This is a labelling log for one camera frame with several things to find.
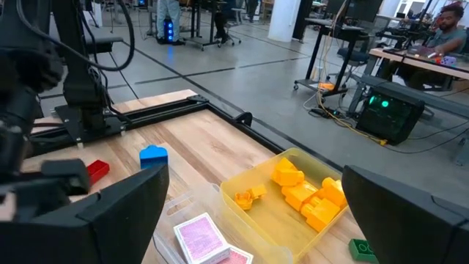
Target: floor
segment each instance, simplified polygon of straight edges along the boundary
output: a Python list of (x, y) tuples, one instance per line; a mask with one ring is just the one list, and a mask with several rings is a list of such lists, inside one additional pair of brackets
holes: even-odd
[[(184, 13), (181, 24), (189, 23)], [(218, 48), (216, 45), (200, 51), (195, 45), (173, 47), (158, 45), (153, 38), (144, 40), (148, 30), (148, 14), (132, 12), (137, 52), (130, 66), (120, 73), (107, 73), (109, 93), (115, 103), (159, 95), (181, 89), (192, 89), (209, 98), (214, 104), (231, 114), (250, 111), (256, 117), (254, 127), (265, 133), (283, 147), (296, 145), (310, 149), (324, 161), (339, 166), (356, 165), (372, 172), (386, 175), (404, 183), (431, 191), (433, 194), (461, 205), (469, 206), (469, 164), (456, 166), (454, 156), (458, 153), (459, 139), (419, 154), (402, 154), (388, 150), (337, 126), (330, 120), (318, 119), (308, 114), (303, 104), (314, 92), (305, 87), (293, 90), (293, 81), (304, 78), (317, 33), (307, 29), (304, 43), (292, 41), (280, 43), (267, 38), (268, 25), (243, 24), (231, 30), (243, 42), (235, 47)], [(124, 38), (124, 43), (114, 46), (112, 55), (100, 54), (99, 63), (113, 65), (125, 61), (129, 51), (128, 29), (125, 25), (111, 27), (109, 14), (104, 13), (105, 30)], [(202, 36), (210, 31), (210, 16), (202, 16)], [(338, 72), (341, 59), (336, 51), (339, 42), (333, 41), (325, 56), (325, 70)], [(352, 90), (345, 97), (347, 107)], [(459, 92), (440, 93), (459, 103), (469, 103), (469, 94)], [(65, 104), (62, 86), (42, 95), (45, 115), (55, 106)], [(336, 108), (337, 98), (328, 98), (326, 106)], [(443, 128), (461, 124), (464, 120), (437, 111)], [(395, 150), (413, 152), (425, 150), (451, 139), (469, 125), (449, 132), (438, 133), (428, 139), (407, 140)], [(441, 128), (418, 123), (410, 137), (422, 137)]]

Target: pink card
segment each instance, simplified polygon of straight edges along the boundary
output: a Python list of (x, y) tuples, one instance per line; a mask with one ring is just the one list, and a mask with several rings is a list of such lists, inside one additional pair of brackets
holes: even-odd
[(251, 264), (254, 256), (238, 249), (235, 246), (229, 247), (229, 257), (222, 260), (219, 264)]
[(208, 213), (174, 227), (189, 263), (218, 263), (229, 256), (229, 245)]

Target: translucent plastic bin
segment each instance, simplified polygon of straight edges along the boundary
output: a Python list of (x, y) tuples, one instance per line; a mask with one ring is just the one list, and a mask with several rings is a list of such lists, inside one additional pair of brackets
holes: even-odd
[[(332, 177), (340, 179), (340, 174), (309, 154), (292, 148), (268, 161), (255, 166), (221, 184), (221, 190), (228, 206), (256, 230), (268, 243), (285, 246), (291, 252), (293, 261), (297, 262), (308, 253), (317, 241), (329, 230), (347, 209), (344, 208), (334, 220), (321, 232), (316, 232), (306, 223), (306, 218), (293, 209), (281, 193), (281, 187), (270, 179), (275, 165), (287, 158), (299, 170), (305, 173), (305, 180), (317, 188), (322, 180)], [(235, 193), (243, 193), (247, 189), (264, 184), (267, 194), (253, 202), (252, 209), (243, 211), (233, 200)]]
[(292, 263), (291, 252), (286, 247), (273, 246), (264, 241), (226, 205), (220, 188), (210, 184), (164, 205), (153, 240), (156, 249), (168, 263), (187, 263), (173, 227), (205, 212), (210, 215), (226, 241), (251, 253), (254, 263)]

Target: red block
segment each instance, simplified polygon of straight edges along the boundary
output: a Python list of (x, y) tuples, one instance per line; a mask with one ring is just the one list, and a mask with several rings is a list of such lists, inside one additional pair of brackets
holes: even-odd
[(89, 179), (91, 185), (95, 184), (97, 181), (101, 180), (102, 177), (106, 176), (109, 172), (109, 164), (104, 161), (96, 160), (88, 167)]

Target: blue block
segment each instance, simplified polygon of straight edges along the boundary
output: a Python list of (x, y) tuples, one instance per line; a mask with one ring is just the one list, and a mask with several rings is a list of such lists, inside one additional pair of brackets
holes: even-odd
[(140, 151), (140, 168), (146, 169), (156, 164), (168, 163), (168, 151), (164, 147), (150, 145)]

